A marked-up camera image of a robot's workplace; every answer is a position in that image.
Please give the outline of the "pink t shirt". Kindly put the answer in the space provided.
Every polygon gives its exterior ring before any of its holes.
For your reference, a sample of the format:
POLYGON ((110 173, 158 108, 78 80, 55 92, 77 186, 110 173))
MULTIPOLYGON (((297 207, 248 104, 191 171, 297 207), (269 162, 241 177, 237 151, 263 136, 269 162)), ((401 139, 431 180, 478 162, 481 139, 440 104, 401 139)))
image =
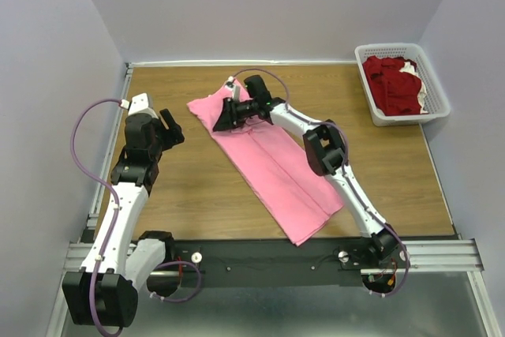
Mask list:
POLYGON ((344 206, 334 188, 310 169, 304 150, 282 128, 253 122, 234 131, 212 130, 230 91, 187 103, 290 241, 300 246, 344 206))

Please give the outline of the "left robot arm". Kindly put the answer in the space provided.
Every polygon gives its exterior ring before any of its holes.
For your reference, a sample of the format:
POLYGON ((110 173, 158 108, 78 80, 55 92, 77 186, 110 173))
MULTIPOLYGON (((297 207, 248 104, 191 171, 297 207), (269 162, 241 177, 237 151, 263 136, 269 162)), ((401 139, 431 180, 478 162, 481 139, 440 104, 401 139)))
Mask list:
POLYGON ((124 134, 110 180, 97 180, 110 192, 99 233, 80 267, 66 272, 62 280, 72 321, 94 326, 102 336, 118 336, 131 325, 139 289, 155 268, 168 269, 175 258, 169 232, 147 231, 134 249, 129 246, 163 152, 185 140, 182 128, 167 109, 130 107, 124 134))

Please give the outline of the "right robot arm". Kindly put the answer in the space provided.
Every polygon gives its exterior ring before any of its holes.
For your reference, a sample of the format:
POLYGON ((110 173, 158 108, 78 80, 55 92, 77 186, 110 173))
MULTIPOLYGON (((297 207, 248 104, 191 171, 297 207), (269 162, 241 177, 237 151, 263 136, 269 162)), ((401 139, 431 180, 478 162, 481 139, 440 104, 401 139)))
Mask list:
POLYGON ((349 161, 348 140, 336 124, 330 119, 310 118, 295 110, 287 99, 273 97, 259 75, 247 77, 244 85, 249 99, 240 100, 241 89, 236 78, 231 76, 225 81, 227 95, 212 130, 238 129, 248 119, 257 117, 300 137, 310 169, 326 179, 343 199, 361 236, 367 241, 362 250, 365 262, 374 268, 381 267, 397 250, 408 262, 410 256, 402 239, 376 210, 358 183, 349 161))

